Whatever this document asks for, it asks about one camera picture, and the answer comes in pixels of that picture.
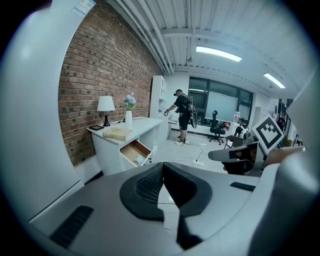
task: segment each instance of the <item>black lamp base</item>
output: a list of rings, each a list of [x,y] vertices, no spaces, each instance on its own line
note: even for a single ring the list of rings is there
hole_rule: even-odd
[[[104,127],[107,127],[107,126],[110,126],[110,123],[108,121],[108,115],[105,114],[104,115],[104,124],[103,124]]]

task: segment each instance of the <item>office chair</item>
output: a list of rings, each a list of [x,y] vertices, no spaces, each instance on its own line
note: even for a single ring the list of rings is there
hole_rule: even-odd
[[[240,146],[243,145],[243,143],[244,143],[244,139],[243,138],[230,135],[230,136],[225,138],[225,146],[224,146],[223,149],[226,149],[226,147],[228,147],[228,148],[240,147]]]
[[[220,135],[226,134],[226,131],[222,129],[223,127],[225,127],[224,124],[218,124],[218,121],[216,119],[217,114],[218,112],[216,110],[212,112],[212,123],[211,123],[210,132],[213,133],[214,135],[208,136],[208,139],[210,138],[209,142],[214,140],[219,142],[219,145],[221,145],[221,143],[224,143],[224,141],[221,139]]]

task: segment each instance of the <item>ceiling light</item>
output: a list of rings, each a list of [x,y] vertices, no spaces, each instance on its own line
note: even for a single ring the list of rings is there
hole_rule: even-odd
[[[268,79],[270,79],[272,82],[274,82],[277,86],[279,86],[280,88],[286,88],[284,87],[284,85],[282,83],[280,83],[277,79],[275,79],[272,75],[270,75],[269,73],[264,74],[264,76]]]
[[[189,91],[204,92],[204,90],[199,90],[199,89],[189,89]]]
[[[212,49],[212,48],[207,48],[207,47],[201,47],[201,46],[197,46],[196,47],[196,52],[198,53],[205,53],[205,54],[213,54],[213,55],[218,55],[221,57],[225,57],[228,58],[230,60],[239,62],[242,60],[242,58],[235,56],[233,54],[221,51],[221,50],[216,50],[216,49]]]

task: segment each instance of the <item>white bookshelf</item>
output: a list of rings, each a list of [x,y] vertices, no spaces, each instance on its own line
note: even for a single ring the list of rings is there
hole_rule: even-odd
[[[159,141],[165,141],[171,130],[171,125],[168,124],[169,116],[164,116],[164,113],[167,109],[167,98],[167,83],[164,77],[162,75],[153,76],[150,103],[150,117],[163,120],[159,127]]]

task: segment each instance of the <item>brick wall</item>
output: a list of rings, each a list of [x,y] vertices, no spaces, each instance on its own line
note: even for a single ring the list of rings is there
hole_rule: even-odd
[[[147,117],[152,77],[160,75],[138,36],[102,0],[75,32],[65,55],[58,93],[58,112],[65,147],[74,166],[95,155],[87,127],[104,122],[99,96],[112,96],[109,121],[123,119],[123,99],[134,93],[134,117]]]

